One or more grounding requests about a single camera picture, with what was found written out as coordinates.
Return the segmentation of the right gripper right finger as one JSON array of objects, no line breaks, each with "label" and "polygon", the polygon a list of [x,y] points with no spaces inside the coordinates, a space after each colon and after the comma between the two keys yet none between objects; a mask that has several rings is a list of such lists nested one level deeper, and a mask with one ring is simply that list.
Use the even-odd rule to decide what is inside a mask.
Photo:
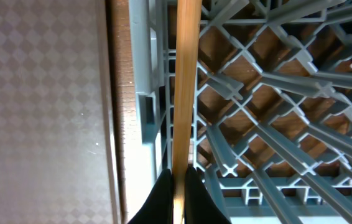
[{"label": "right gripper right finger", "polygon": [[231,224],[215,205],[192,166],[188,166],[185,173],[185,223]]}]

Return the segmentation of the wooden chopstick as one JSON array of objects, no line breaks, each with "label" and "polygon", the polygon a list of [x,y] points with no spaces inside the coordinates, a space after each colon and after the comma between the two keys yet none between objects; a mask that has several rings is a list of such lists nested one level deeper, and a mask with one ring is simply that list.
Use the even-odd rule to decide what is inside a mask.
[{"label": "wooden chopstick", "polygon": [[175,60],[174,134],[172,174],[174,177],[173,222],[183,223],[185,173],[192,126],[197,71],[201,0],[177,2],[177,38]]}]

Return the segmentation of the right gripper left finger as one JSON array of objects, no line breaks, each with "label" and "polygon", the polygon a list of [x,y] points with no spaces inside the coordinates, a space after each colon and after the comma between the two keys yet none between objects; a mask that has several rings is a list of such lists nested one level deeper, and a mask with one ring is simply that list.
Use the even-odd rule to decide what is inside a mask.
[{"label": "right gripper left finger", "polygon": [[149,196],[128,224],[172,223],[174,181],[170,169],[164,169]]}]

